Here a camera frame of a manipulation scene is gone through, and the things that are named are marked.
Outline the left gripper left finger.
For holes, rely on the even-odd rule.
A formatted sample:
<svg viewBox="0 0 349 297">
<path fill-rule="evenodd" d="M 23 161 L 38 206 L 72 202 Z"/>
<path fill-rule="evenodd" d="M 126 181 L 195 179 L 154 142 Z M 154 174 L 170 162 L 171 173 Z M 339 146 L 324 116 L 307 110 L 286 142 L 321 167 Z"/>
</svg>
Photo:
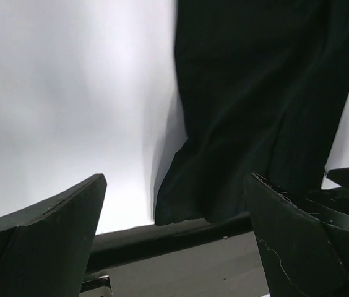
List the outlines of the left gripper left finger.
<svg viewBox="0 0 349 297">
<path fill-rule="evenodd" d="M 0 217 L 0 296 L 78 296 L 105 192 L 95 174 Z"/>
</svg>

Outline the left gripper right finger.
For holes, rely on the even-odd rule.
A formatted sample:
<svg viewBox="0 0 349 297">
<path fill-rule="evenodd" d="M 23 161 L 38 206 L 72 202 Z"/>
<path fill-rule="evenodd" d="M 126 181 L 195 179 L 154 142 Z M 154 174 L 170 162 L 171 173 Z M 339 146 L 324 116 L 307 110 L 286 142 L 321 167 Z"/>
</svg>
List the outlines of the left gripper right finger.
<svg viewBox="0 0 349 297">
<path fill-rule="evenodd" d="M 335 189 L 296 196 L 251 173 L 244 186 L 271 296 L 349 296 L 349 167 Z"/>
</svg>

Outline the black t-shirt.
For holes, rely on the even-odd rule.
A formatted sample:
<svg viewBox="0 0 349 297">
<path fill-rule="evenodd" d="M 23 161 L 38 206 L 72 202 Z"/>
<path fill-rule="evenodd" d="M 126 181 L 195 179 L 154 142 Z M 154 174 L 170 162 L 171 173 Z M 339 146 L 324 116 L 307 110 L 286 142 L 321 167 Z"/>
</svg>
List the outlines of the black t-shirt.
<svg viewBox="0 0 349 297">
<path fill-rule="evenodd" d="M 255 172 L 319 189 L 349 93 L 349 1 L 179 1 L 174 59 L 187 141 L 158 226 L 246 210 Z"/>
</svg>

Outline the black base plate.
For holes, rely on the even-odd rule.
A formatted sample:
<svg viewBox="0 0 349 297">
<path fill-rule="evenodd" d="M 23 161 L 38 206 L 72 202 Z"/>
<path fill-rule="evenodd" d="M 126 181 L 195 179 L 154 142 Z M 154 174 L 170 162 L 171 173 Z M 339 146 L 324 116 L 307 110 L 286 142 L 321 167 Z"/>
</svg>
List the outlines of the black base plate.
<svg viewBox="0 0 349 297">
<path fill-rule="evenodd" d="M 165 226 L 141 226 L 96 235 L 86 275 L 252 231 L 248 213 L 221 223 L 189 220 Z"/>
</svg>

